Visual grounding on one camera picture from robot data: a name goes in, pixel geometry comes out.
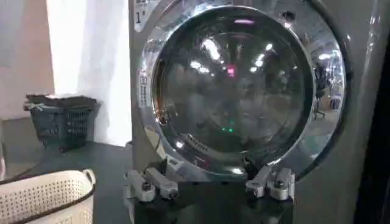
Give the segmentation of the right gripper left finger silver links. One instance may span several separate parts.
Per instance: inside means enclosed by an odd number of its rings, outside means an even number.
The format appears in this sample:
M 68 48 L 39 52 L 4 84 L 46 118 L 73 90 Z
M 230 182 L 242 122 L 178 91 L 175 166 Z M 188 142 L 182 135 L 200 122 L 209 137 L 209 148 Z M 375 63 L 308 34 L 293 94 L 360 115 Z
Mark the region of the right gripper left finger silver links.
M 125 199 L 138 199 L 152 202 L 159 195 L 165 200 L 174 200 L 179 196 L 179 185 L 166 176 L 168 160 L 149 164 L 143 172 L 131 169 L 125 174 Z

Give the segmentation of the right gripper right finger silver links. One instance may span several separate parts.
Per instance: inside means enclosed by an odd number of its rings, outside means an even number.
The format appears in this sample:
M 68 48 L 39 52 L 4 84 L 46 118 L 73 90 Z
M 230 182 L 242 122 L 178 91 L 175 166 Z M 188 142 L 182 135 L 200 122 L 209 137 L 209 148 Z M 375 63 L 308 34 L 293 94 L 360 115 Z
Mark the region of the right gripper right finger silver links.
M 247 174 L 245 193 L 250 200 L 263 198 L 268 194 L 277 201 L 294 200 L 296 174 L 289 168 L 274 169 L 269 165 L 257 167 L 248 157 L 243 157 Z

